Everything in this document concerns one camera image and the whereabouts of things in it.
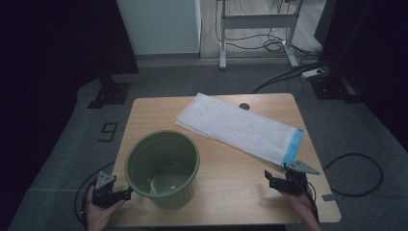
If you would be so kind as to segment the green plastic bin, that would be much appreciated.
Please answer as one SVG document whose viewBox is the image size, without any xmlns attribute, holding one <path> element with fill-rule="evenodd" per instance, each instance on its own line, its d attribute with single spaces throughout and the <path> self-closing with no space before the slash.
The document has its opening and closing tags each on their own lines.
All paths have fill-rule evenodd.
<svg viewBox="0 0 408 231">
<path fill-rule="evenodd" d="M 140 139 L 128 153 L 124 174 L 129 187 L 158 207 L 176 210 L 195 193 L 200 153 L 187 135 L 165 130 Z"/>
</svg>

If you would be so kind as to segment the white bag with blue band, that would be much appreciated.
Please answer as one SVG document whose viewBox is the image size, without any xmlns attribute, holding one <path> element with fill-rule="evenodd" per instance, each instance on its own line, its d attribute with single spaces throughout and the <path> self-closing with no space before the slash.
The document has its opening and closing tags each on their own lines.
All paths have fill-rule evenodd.
<svg viewBox="0 0 408 231">
<path fill-rule="evenodd" d="M 303 131 L 198 93 L 175 123 L 283 167 L 295 159 Z"/>
</svg>

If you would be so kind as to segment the dark curtain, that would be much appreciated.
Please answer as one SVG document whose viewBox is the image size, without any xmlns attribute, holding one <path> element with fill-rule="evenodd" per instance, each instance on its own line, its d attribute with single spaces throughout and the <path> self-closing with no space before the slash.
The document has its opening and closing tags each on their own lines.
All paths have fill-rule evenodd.
<svg viewBox="0 0 408 231">
<path fill-rule="evenodd" d="M 54 148 L 78 89 L 137 70 L 118 0 L 0 0 L 0 228 Z"/>
<path fill-rule="evenodd" d="M 408 151 L 408 0 L 325 0 L 315 35 L 327 77 L 345 78 Z"/>
</svg>

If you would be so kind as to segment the person's right hand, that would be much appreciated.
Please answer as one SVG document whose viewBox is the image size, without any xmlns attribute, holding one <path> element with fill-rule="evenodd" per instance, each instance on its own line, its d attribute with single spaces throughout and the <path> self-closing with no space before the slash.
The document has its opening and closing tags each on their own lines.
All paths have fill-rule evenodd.
<svg viewBox="0 0 408 231">
<path fill-rule="evenodd" d="M 315 220 L 312 204 L 305 194 L 291 195 L 283 192 L 283 195 L 289 200 L 292 209 L 296 212 L 300 219 Z"/>
</svg>

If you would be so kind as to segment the white power strip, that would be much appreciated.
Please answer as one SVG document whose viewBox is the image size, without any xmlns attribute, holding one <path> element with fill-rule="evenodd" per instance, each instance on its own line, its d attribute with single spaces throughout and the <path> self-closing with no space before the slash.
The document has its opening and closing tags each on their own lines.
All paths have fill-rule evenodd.
<svg viewBox="0 0 408 231">
<path fill-rule="evenodd" d="M 318 76 L 323 73 L 324 71 L 321 68 L 317 68 L 317 69 L 312 69 L 312 70 L 302 72 L 301 77 L 310 78 L 310 77 Z"/>
</svg>

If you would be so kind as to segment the white cabinet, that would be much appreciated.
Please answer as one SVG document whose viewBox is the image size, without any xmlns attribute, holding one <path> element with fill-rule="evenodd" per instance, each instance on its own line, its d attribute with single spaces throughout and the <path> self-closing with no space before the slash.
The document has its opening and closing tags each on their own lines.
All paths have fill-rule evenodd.
<svg viewBox="0 0 408 231">
<path fill-rule="evenodd" d="M 135 55 L 198 54 L 200 0 L 116 0 Z"/>
</svg>

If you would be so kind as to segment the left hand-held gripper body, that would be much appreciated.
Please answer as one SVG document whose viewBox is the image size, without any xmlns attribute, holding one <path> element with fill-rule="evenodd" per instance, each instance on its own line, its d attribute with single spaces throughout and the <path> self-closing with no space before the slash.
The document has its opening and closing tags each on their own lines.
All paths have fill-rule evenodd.
<svg viewBox="0 0 408 231">
<path fill-rule="evenodd" d="M 113 191 L 116 177 L 100 172 L 92 192 L 92 203 L 101 208 L 109 208 L 120 200 L 119 193 Z"/>
</svg>

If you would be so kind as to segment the person's left hand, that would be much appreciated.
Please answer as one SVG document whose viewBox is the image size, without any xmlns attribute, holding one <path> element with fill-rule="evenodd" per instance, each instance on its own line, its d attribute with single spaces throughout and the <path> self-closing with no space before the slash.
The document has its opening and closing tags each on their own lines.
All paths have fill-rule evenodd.
<svg viewBox="0 0 408 231">
<path fill-rule="evenodd" d="M 112 214 L 119 210 L 124 204 L 124 200 L 118 201 L 116 204 L 109 208 L 100 208 L 92 203 L 92 193 L 94 186 L 91 186 L 87 194 L 86 202 L 86 218 L 87 218 L 87 231 L 103 231 Z"/>
</svg>

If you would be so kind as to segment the white metal desk frame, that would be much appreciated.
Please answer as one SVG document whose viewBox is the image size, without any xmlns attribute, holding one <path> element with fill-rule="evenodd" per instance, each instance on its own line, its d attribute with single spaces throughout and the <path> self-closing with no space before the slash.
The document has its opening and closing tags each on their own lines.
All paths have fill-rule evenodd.
<svg viewBox="0 0 408 231">
<path fill-rule="evenodd" d="M 218 66 L 225 69 L 226 62 L 226 41 L 225 32 L 231 29 L 266 29 L 266 28 L 284 28 L 288 29 L 286 39 L 281 42 L 283 50 L 293 68 L 299 67 L 299 63 L 292 48 L 293 35 L 300 16 L 303 0 L 298 0 L 293 13 L 272 13 L 272 14 L 250 14 L 238 15 L 226 13 L 226 0 L 217 0 L 221 2 L 221 20 L 220 20 L 220 43 Z"/>
</svg>

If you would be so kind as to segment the black stand base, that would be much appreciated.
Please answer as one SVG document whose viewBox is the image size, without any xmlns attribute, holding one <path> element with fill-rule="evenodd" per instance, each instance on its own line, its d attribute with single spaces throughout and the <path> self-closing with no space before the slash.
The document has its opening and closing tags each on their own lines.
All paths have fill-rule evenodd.
<svg viewBox="0 0 408 231">
<path fill-rule="evenodd" d="M 309 81 L 317 99 L 343 100 L 348 104 L 362 102 L 356 89 L 345 78 L 335 80 L 331 77 L 311 77 Z"/>
<path fill-rule="evenodd" d="M 99 78 L 101 88 L 94 100 L 88 104 L 89 109 L 102 109 L 105 105 L 123 105 L 127 99 L 131 83 L 117 83 L 111 76 Z"/>
</svg>

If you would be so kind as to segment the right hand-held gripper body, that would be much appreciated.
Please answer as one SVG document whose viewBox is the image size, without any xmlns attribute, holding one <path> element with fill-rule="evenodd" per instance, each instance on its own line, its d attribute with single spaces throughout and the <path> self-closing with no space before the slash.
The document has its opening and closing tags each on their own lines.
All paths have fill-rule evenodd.
<svg viewBox="0 0 408 231">
<path fill-rule="evenodd" d="M 307 174 L 319 175 L 319 172 L 302 161 L 284 164 L 285 179 L 279 190 L 291 195 L 300 195 L 307 191 Z"/>
</svg>

